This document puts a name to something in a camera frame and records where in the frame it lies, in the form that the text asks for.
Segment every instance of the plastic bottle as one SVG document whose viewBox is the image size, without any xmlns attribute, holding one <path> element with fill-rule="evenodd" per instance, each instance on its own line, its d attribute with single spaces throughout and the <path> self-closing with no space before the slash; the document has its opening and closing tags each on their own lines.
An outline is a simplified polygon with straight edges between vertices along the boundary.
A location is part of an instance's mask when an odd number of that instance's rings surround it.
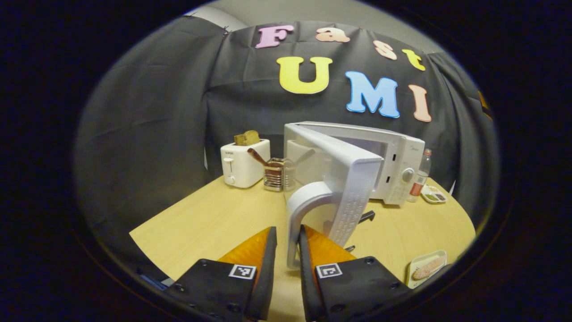
<svg viewBox="0 0 572 322">
<path fill-rule="evenodd" d="M 423 151 L 423 156 L 421 158 L 421 165 L 419 165 L 419 171 L 417 171 L 417 176 L 415 177 L 415 181 L 409 195 L 407 196 L 407 201 L 409 202 L 417 202 L 419 199 L 419 194 L 421 193 L 421 188 L 427 182 L 427 178 L 429 177 L 429 170 L 431 169 L 431 150 L 425 149 Z"/>
</svg>

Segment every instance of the bottle label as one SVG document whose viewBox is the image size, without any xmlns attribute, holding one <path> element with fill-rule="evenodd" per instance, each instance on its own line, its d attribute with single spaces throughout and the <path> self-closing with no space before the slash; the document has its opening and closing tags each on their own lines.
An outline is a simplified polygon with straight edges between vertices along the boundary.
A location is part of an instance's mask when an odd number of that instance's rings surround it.
<svg viewBox="0 0 572 322">
<path fill-rule="evenodd" d="M 411 191 L 409 193 L 414 196 L 421 194 L 421 188 L 423 188 L 426 181 L 426 176 L 418 176 L 417 181 L 413 184 L 413 187 L 411 187 Z"/>
</svg>

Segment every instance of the microwave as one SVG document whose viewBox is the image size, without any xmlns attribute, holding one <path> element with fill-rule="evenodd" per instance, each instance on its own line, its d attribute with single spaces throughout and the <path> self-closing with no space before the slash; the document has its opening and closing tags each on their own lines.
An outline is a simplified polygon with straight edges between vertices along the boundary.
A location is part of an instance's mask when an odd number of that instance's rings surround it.
<svg viewBox="0 0 572 322">
<path fill-rule="evenodd" d="M 402 205 L 414 184 L 425 141 L 405 134 L 358 125 L 303 121 L 290 123 L 370 151 L 382 158 L 371 199 Z"/>
</svg>

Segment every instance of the small plate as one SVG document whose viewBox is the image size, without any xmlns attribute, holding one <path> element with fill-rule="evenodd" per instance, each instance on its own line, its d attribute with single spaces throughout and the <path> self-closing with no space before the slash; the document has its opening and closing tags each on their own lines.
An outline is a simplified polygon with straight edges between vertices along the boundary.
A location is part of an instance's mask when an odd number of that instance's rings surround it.
<svg viewBox="0 0 572 322">
<path fill-rule="evenodd" d="M 421 195 L 428 203 L 444 203 L 447 196 L 434 186 L 424 186 L 421 189 Z"/>
<path fill-rule="evenodd" d="M 437 273 L 439 270 L 434 271 L 431 275 L 427 276 L 426 278 L 422 278 L 420 280 L 414 280 L 413 279 L 413 273 L 415 273 L 416 270 L 418 270 L 419 268 L 429 264 L 431 261 L 436 260 L 437 258 L 443 257 L 443 256 L 445 257 L 445 263 L 441 267 L 444 267 L 445 265 L 447 265 L 447 252 L 445 252 L 445 250 L 443 250 L 443 249 L 438 250 L 436 252 L 433 252 L 431 254 L 419 256 L 419 257 L 415 258 L 414 260 L 412 260 L 411 264 L 409 264 L 409 266 L 407 268 L 407 286 L 411 289 L 416 288 L 417 286 L 421 285 L 423 282 L 427 281 L 435 273 Z"/>
</svg>

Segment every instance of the wooden table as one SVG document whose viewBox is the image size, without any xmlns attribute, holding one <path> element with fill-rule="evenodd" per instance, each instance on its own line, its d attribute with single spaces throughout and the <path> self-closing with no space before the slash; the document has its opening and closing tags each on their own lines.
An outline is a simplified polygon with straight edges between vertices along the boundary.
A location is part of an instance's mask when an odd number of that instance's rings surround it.
<svg viewBox="0 0 572 322">
<path fill-rule="evenodd" d="M 428 185 L 448 201 L 431 205 L 385 205 L 370 200 L 365 211 L 375 219 L 359 224 L 346 244 L 357 258 L 376 257 L 391 273 L 406 281 L 407 265 L 417 256 L 444 249 L 451 263 L 475 237 L 467 213 L 431 178 Z M 283 193 L 228 186 L 222 177 L 169 207 L 130 232 L 141 250 L 170 278 L 179 279 L 197 260 L 218 260 L 247 238 L 276 226 L 274 287 L 269 321 L 305 321 L 300 272 L 286 267 L 288 212 Z"/>
</svg>

